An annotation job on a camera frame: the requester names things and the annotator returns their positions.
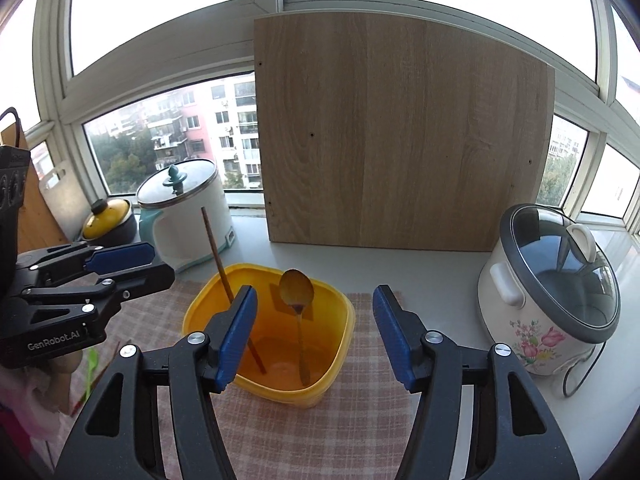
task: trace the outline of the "blue gripper pad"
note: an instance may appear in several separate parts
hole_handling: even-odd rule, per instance
[[[84,268],[100,275],[111,274],[119,270],[148,265],[155,256],[156,250],[147,242],[120,245],[95,251],[85,262]]]
[[[229,309],[213,316],[205,329],[209,345],[218,350],[214,384],[220,392],[236,376],[257,313],[258,294],[253,287],[243,285]]]
[[[419,391],[414,365],[422,359],[420,336],[426,332],[420,318],[402,309],[388,285],[373,292],[373,317],[396,380],[412,393]]]

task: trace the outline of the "pink flower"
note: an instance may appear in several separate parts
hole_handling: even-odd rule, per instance
[[[533,346],[531,343],[522,343],[522,351],[525,357],[535,357],[538,355],[538,347]]]
[[[549,332],[542,336],[542,344],[549,348],[556,346],[561,341],[564,341],[564,335],[553,327],[549,329]]]

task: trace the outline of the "wooden cutting board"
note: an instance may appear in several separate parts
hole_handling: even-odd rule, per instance
[[[275,242],[490,251],[535,200],[554,70],[461,28],[368,12],[255,20]]]
[[[2,142],[15,142],[15,124],[0,133]],[[20,132],[20,147],[27,149],[24,133]],[[38,188],[38,174],[30,162],[24,186],[24,205],[18,212],[18,254],[44,247],[66,244],[68,240],[51,214]]]

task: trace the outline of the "small pot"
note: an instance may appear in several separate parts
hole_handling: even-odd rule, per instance
[[[555,209],[507,209],[500,240],[478,281],[494,341],[532,373],[551,375],[611,337],[620,318],[618,282],[589,229]]]
[[[115,247],[130,244],[138,232],[138,222],[129,200],[97,200],[82,228],[82,240],[92,246]]]

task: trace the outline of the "rice cooker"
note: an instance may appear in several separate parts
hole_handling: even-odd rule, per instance
[[[482,268],[478,303],[494,341],[534,374],[567,370],[614,333],[618,282],[593,234],[555,209],[515,205]]]
[[[140,239],[181,272],[213,257],[202,218],[205,207],[218,252],[235,234],[218,168],[211,160],[185,160],[146,179],[136,193]]]

